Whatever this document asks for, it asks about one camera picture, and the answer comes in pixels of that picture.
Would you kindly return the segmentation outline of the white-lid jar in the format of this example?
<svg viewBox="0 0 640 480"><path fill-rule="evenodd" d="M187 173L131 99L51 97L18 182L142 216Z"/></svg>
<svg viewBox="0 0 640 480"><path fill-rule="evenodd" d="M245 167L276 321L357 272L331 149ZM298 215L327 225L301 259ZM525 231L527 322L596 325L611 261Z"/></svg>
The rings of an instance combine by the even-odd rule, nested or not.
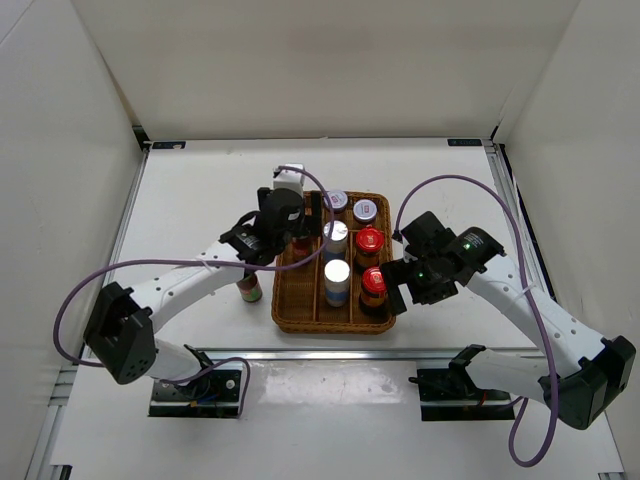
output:
<svg viewBox="0 0 640 480"><path fill-rule="evenodd" d="M333 208L334 218L342 221L345 217L347 207L349 205L349 197L343 190L329 190L327 192L329 200L324 200L326 211Z"/></svg>
<svg viewBox="0 0 640 480"><path fill-rule="evenodd" d="M360 230L375 224L378 207L373 200L365 198L354 203L352 212L355 229Z"/></svg>

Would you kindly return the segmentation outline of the silver-top blue can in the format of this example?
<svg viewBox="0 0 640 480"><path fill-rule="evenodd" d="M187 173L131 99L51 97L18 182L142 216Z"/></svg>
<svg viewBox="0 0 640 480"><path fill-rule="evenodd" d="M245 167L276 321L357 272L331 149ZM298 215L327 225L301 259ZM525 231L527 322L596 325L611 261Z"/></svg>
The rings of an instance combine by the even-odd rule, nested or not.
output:
<svg viewBox="0 0 640 480"><path fill-rule="evenodd" d="M332 307L345 305L350 295L351 269L340 259L326 263L324 267L324 291L327 303Z"/></svg>
<svg viewBox="0 0 640 480"><path fill-rule="evenodd" d="M349 229L339 220L333 223L327 222L323 228L323 236L327 240L326 248L322 254L325 263L332 260L344 260L349 241Z"/></svg>

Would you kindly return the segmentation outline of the red-lid sauce jar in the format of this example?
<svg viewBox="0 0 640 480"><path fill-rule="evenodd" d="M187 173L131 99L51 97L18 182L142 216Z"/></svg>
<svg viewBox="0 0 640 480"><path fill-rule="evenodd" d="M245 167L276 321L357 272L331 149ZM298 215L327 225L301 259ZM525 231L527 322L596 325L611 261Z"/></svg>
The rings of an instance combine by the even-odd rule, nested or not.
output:
<svg viewBox="0 0 640 480"><path fill-rule="evenodd" d="M387 287L378 266L370 267L362 274L359 305L367 315L384 317L387 314Z"/></svg>
<svg viewBox="0 0 640 480"><path fill-rule="evenodd" d="M373 227L362 228L355 236L354 262L358 270L377 267L380 264L381 253L385 246L384 233Z"/></svg>

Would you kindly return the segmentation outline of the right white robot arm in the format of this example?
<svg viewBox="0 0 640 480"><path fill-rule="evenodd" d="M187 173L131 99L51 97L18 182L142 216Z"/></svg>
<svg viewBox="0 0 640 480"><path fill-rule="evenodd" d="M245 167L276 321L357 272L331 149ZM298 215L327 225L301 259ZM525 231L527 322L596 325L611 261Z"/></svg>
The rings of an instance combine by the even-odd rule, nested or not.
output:
<svg viewBox="0 0 640 480"><path fill-rule="evenodd" d="M393 233L403 246L398 277L389 290L395 314L406 305L432 305L464 287L482 298L533 342L545 358L534 361L470 345L449 363L449 387L470 400L482 390L503 390L546 404L564 424L585 430L626 388L636 347L586 326L539 287L522 279L504 247L486 231L457 235L432 212Z"/></svg>

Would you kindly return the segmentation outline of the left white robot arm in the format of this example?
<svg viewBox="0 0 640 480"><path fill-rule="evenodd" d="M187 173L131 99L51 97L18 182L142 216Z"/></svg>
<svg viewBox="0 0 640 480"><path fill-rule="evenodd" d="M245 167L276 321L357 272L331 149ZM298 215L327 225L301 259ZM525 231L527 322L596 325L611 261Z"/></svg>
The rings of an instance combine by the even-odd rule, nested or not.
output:
<svg viewBox="0 0 640 480"><path fill-rule="evenodd" d="M361 308L357 281L364 274L357 239L366 229L384 236L377 255L392 257L391 215L380 194L350 192L337 220L347 226L345 261L351 269L349 293L334 307L324 293L324 266L335 254L323 247L321 230L329 211L320 192L261 188L258 208L221 235L193 265L178 266L146 283L124 288L113 282L102 288L85 329L84 339L120 385L142 376L175 380L188 400L206 395L210 377L186 348L161 342L156 333L180 312L217 290L242 282L259 267L277 265L272 319L289 334L375 335L391 329L389 311Z"/></svg>

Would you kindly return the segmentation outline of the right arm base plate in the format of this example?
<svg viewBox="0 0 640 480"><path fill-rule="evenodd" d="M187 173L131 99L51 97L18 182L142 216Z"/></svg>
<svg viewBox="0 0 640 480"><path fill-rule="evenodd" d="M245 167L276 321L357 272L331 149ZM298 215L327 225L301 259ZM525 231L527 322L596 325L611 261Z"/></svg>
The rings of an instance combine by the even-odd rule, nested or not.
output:
<svg viewBox="0 0 640 480"><path fill-rule="evenodd" d="M467 388L449 369L449 359L416 362L408 377L417 395L423 422L510 421L515 398L498 390Z"/></svg>

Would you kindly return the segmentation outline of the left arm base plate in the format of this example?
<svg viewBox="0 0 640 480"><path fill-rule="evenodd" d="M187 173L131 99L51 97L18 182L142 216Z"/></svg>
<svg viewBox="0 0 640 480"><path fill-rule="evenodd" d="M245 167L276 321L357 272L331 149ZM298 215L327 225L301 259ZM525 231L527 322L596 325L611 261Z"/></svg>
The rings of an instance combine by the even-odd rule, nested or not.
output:
<svg viewBox="0 0 640 480"><path fill-rule="evenodd" d="M244 410L251 368L231 357L206 366L215 369L185 385L155 382L148 407L151 418L238 419Z"/></svg>

